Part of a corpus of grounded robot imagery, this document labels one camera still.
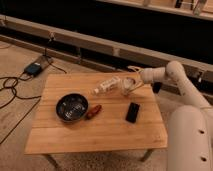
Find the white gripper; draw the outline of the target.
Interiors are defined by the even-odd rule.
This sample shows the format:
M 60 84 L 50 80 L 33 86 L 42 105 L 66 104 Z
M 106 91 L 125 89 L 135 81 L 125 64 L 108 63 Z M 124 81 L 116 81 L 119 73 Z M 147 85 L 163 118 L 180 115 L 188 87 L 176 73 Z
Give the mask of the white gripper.
M 128 66 L 128 69 L 136 72 L 136 73 L 140 73 L 140 78 L 141 82 L 138 82 L 137 84 L 134 84 L 131 88 L 130 88 L 130 92 L 133 92 L 134 90 L 144 86 L 144 84 L 150 84 L 153 82 L 153 69 L 152 68 L 145 68 L 142 70 L 141 67 L 137 67 L 137 66 Z

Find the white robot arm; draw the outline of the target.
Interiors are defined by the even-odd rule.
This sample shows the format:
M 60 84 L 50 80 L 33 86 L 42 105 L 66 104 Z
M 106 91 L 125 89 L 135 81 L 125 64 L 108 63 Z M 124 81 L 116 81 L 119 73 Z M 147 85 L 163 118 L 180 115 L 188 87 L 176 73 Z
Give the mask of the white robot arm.
M 213 105 L 190 81 L 183 65 L 170 61 L 165 67 L 129 69 L 142 84 L 171 80 L 185 102 L 170 116 L 167 171 L 213 171 Z

